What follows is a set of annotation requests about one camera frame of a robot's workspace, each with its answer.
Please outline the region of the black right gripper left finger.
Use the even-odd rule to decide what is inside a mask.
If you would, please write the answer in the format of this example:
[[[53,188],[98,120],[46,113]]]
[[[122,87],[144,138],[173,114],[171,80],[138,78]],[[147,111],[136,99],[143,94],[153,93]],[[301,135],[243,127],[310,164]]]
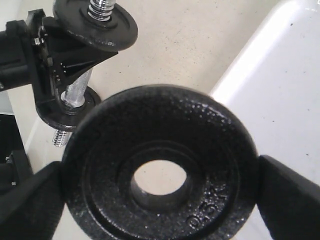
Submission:
[[[54,161],[0,197],[0,238],[51,240],[64,205],[61,162]]]

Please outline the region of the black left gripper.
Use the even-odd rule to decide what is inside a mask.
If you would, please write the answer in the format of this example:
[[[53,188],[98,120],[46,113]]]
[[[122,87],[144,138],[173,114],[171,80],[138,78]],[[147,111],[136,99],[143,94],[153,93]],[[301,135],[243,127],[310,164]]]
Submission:
[[[25,20],[8,21],[0,32],[0,90],[32,85],[36,112],[52,128],[74,128],[61,100],[66,85],[54,86],[53,77],[72,83],[80,75],[118,54],[83,43],[67,33],[44,10],[28,12]]]

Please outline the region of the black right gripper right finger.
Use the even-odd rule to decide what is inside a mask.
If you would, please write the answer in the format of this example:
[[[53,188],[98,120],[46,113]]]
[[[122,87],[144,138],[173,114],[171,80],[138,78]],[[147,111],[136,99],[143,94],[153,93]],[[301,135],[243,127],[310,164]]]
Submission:
[[[320,187],[278,160],[259,157],[257,207],[274,240],[320,238]]]

